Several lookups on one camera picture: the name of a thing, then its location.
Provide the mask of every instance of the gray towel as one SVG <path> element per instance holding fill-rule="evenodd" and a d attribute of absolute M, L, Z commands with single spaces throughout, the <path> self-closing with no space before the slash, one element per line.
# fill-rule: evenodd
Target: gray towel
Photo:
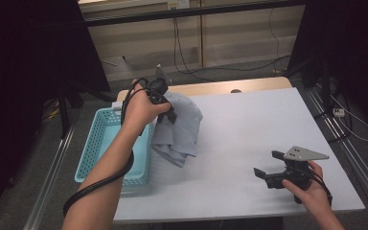
<path fill-rule="evenodd" d="M 196 156 L 196 140 L 202 114 L 196 104 L 180 93 L 166 92 L 177 119 L 172 124 L 166 117 L 157 123 L 151 146 L 166 160 L 184 167 L 188 155 Z"/>

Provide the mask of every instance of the hand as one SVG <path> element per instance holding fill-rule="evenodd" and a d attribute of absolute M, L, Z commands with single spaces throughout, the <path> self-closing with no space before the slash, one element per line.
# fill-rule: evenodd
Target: hand
<path fill-rule="evenodd" d="M 129 101 L 126 109 L 125 120 L 122 127 L 129 127 L 139 133 L 143 127 L 152 122 L 157 115 L 170 109 L 169 103 L 153 104 L 140 84 L 136 84 L 134 92 L 137 92 Z"/>
<path fill-rule="evenodd" d="M 322 168 L 313 161 L 309 161 L 309 165 L 312 171 L 321 177 L 318 179 L 322 179 Z M 306 191 L 301 190 L 289 180 L 283 180 L 282 183 L 290 192 L 301 199 L 304 207 L 319 223 L 321 229 L 343 229 L 331 209 L 327 193 L 316 181 L 313 180 Z"/>

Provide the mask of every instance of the table surface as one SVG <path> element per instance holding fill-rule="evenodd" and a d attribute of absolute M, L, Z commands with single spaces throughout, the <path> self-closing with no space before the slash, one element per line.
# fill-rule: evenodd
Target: table surface
<path fill-rule="evenodd" d="M 261 85 L 264 81 L 281 81 L 284 85 L 274 86 L 273 83 L 268 90 L 256 91 L 267 89 Z M 281 173 L 285 164 L 272 158 L 271 152 L 286 152 L 292 146 L 331 157 L 318 163 L 333 193 L 335 211 L 364 209 L 301 96 L 295 88 L 290 88 L 287 79 L 201 85 L 209 89 L 199 84 L 186 85 L 194 94 L 196 88 L 200 93 L 211 93 L 191 97 L 204 117 L 198 134 L 198 155 L 189 157 L 181 169 L 152 151 L 148 187 L 140 193 L 122 195 L 115 222 L 237 219 L 305 213 L 290 192 L 269 190 L 253 173 L 253 168 Z M 234 88 L 243 93 L 230 94 Z M 178 86 L 171 87 L 171 91 L 175 90 L 179 90 Z"/>

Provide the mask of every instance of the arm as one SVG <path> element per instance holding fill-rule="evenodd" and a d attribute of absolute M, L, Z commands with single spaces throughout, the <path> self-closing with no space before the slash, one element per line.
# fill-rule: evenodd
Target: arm
<path fill-rule="evenodd" d="M 135 91 L 141 88 L 137 84 Z M 120 171 L 143 128 L 155 117 L 168 111 L 169 103 L 152 104 L 145 91 L 130 100 L 124 124 L 101 159 L 80 185 L 79 190 Z M 86 195 L 69 209 L 62 229 L 109 229 L 115 216 L 123 178 Z"/>
<path fill-rule="evenodd" d="M 309 161 L 309 165 L 312 171 L 322 178 L 323 173 L 321 167 L 313 161 Z M 327 194 L 318 183 L 312 181 L 310 187 L 306 191 L 301 190 L 288 180 L 283 180 L 283 185 L 301 199 L 304 207 L 306 207 L 310 215 L 319 224 L 321 230 L 344 229 L 331 209 Z"/>

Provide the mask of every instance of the blue basket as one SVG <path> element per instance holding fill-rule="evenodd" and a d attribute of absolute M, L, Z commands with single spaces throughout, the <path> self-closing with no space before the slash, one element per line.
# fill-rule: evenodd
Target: blue basket
<path fill-rule="evenodd" d="M 116 114 L 114 108 L 102 108 L 96 112 L 77 167 L 75 175 L 77 182 L 81 183 L 85 179 L 120 129 L 121 115 Z M 152 129 L 152 124 L 148 124 L 133 146 L 134 163 L 124 177 L 124 187 L 141 186 L 148 183 Z"/>

